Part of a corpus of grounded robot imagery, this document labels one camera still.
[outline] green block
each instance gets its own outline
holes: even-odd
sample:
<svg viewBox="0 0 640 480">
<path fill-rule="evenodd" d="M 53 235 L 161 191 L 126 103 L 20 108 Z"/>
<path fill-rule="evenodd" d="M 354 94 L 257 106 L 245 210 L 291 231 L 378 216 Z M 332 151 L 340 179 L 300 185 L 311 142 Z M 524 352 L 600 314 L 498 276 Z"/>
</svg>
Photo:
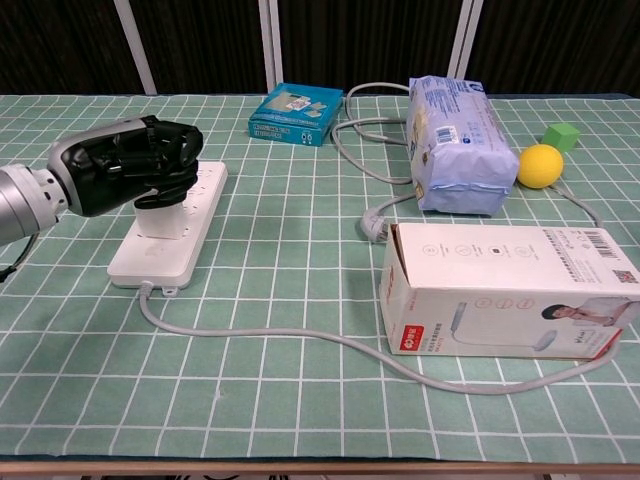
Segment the green block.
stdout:
<svg viewBox="0 0 640 480">
<path fill-rule="evenodd" d="M 578 141 L 580 130 L 568 123 L 554 123 L 549 125 L 542 137 L 542 143 L 555 147 L 558 151 L 568 152 Z"/>
</svg>

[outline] table edge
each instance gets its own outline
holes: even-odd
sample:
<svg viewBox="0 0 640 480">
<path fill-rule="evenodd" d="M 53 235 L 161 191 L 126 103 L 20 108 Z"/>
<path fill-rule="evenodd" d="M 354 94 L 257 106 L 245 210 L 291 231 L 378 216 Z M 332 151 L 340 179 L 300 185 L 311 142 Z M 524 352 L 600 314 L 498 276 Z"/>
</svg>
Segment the table edge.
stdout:
<svg viewBox="0 0 640 480">
<path fill-rule="evenodd" d="M 520 462 L 448 462 L 448 461 L 0 461 L 0 475 L 167 475 L 167 474 L 297 474 L 361 475 L 396 473 L 640 473 L 640 464 L 610 463 L 520 463 Z"/>
</svg>

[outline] teal box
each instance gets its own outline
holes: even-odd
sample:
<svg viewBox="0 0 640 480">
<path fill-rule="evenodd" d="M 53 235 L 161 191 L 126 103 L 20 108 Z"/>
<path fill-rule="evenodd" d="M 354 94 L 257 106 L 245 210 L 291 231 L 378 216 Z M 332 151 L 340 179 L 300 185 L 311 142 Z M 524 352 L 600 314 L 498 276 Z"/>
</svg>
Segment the teal box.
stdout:
<svg viewBox="0 0 640 480">
<path fill-rule="evenodd" d="M 249 118 L 249 136 L 322 146 L 342 104 L 342 90 L 280 83 Z"/>
</svg>

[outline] electrical outlet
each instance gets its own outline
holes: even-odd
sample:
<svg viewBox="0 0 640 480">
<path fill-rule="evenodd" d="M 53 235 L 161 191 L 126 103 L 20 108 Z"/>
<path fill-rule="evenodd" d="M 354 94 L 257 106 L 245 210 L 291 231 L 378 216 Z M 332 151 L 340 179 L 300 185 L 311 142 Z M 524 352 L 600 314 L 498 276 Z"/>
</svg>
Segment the electrical outlet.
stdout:
<svg viewBox="0 0 640 480">
<path fill-rule="evenodd" d="M 179 289 L 186 287 L 226 179 L 224 163 L 199 163 L 198 181 L 183 202 L 187 223 L 182 238 L 145 237 L 138 221 L 134 220 L 107 268 L 113 284 L 138 288 L 142 281 L 148 280 L 162 288 L 165 296 L 175 296 Z"/>
</svg>

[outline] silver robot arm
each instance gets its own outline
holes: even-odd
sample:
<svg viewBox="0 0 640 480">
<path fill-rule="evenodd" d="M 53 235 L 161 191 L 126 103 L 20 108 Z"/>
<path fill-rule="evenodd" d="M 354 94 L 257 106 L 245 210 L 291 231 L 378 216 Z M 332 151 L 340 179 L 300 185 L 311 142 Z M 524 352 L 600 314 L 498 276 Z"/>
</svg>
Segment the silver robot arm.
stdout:
<svg viewBox="0 0 640 480">
<path fill-rule="evenodd" d="M 66 209 L 93 217 L 135 200 L 139 209 L 182 202 L 196 183 L 202 133 L 154 116 L 123 120 L 52 145 L 47 168 L 0 167 L 0 246 L 54 226 Z M 0 283 L 18 261 L 0 271 Z"/>
</svg>

